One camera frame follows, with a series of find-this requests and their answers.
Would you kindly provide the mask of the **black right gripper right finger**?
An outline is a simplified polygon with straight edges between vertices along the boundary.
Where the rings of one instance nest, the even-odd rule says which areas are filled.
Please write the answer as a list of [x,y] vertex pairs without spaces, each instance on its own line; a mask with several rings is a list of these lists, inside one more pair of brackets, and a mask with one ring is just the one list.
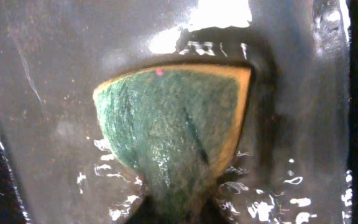
[[200,211],[199,221],[200,224],[229,224],[228,220],[224,218],[220,212],[219,206],[212,198],[207,199],[203,205]]

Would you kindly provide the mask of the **green yellow sponge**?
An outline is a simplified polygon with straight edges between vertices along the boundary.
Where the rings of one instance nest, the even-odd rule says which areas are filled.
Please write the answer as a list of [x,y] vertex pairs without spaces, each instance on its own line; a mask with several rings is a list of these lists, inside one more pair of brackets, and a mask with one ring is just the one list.
[[200,207],[232,162],[251,77],[243,67],[168,65],[94,90],[103,137],[119,162],[142,177],[161,212]]

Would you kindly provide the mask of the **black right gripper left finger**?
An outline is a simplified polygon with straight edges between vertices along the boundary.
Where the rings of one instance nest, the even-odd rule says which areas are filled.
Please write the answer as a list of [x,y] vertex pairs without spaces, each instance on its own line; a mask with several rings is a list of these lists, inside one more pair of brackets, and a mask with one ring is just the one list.
[[162,218],[157,213],[152,197],[146,196],[125,224],[162,224]]

